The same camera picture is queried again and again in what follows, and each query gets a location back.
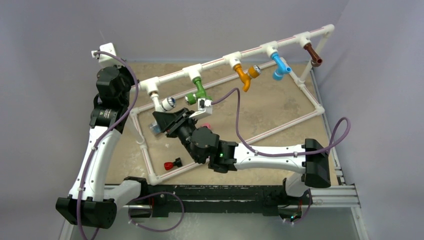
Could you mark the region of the white faucet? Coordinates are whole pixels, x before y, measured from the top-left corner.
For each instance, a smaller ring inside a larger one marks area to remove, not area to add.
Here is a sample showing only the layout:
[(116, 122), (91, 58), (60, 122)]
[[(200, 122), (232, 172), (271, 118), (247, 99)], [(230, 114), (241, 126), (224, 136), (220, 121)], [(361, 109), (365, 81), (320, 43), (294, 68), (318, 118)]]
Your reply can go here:
[(176, 100), (171, 96), (159, 100), (159, 94), (157, 92), (151, 92), (149, 95), (156, 112), (168, 112), (173, 110), (177, 105)]

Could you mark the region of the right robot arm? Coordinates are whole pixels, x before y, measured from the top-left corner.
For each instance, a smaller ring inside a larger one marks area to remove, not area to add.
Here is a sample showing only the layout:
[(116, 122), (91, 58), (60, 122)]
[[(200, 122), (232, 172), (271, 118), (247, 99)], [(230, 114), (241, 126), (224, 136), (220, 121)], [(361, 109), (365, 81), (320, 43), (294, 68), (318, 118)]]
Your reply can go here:
[(152, 113), (158, 127), (168, 138), (177, 138), (197, 164), (207, 164), (214, 172), (247, 169), (277, 169), (292, 172), (283, 182), (280, 196), (294, 203), (310, 188), (331, 186), (329, 155), (315, 139), (292, 146), (251, 146), (225, 141), (207, 127), (197, 127), (194, 111), (183, 108), (176, 112)]

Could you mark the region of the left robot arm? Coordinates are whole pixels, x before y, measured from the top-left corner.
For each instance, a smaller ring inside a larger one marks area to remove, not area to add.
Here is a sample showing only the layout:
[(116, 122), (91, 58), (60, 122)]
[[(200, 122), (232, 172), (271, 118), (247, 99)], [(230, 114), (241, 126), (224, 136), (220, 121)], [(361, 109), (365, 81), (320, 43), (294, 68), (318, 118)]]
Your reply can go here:
[(89, 121), (89, 140), (77, 178), (66, 197), (59, 197), (56, 210), (73, 225), (110, 228), (118, 210), (130, 201), (138, 205), (149, 199), (147, 180), (128, 176), (106, 190), (106, 176), (114, 149), (121, 138), (129, 111), (130, 89), (136, 78), (128, 67), (108, 66), (97, 74), (97, 95)]

